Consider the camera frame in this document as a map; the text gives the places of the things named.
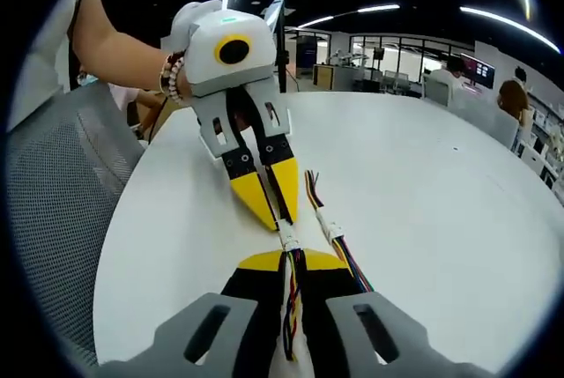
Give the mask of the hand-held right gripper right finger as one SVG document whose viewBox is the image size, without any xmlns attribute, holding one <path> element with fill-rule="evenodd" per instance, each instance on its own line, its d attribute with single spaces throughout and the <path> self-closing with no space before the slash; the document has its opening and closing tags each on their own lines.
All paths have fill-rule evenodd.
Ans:
<svg viewBox="0 0 564 378">
<path fill-rule="evenodd" d="M 364 292 L 345 263 L 307 249 L 303 331 L 317 377 L 487 377 L 429 343 L 427 329 L 378 292 Z"/>
</svg>

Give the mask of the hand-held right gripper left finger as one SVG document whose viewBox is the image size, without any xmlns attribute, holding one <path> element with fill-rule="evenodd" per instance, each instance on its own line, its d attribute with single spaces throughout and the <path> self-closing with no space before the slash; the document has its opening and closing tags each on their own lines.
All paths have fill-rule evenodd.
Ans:
<svg viewBox="0 0 564 378">
<path fill-rule="evenodd" d="M 241 261 L 221 293 L 207 293 L 155 331 L 152 345 L 99 377 L 266 377 L 277 347 L 283 254 Z"/>
</svg>

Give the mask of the person's left hand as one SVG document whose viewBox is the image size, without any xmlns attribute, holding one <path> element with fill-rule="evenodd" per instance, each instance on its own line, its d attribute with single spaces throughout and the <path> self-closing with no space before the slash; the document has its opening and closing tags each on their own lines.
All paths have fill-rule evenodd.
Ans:
<svg viewBox="0 0 564 378">
<path fill-rule="evenodd" d="M 219 11 L 221 6 L 220 0 L 185 4 L 173 18 L 168 47 L 174 52 L 185 50 L 189 46 L 191 35 L 197 29 L 197 20 L 208 13 Z"/>
</svg>

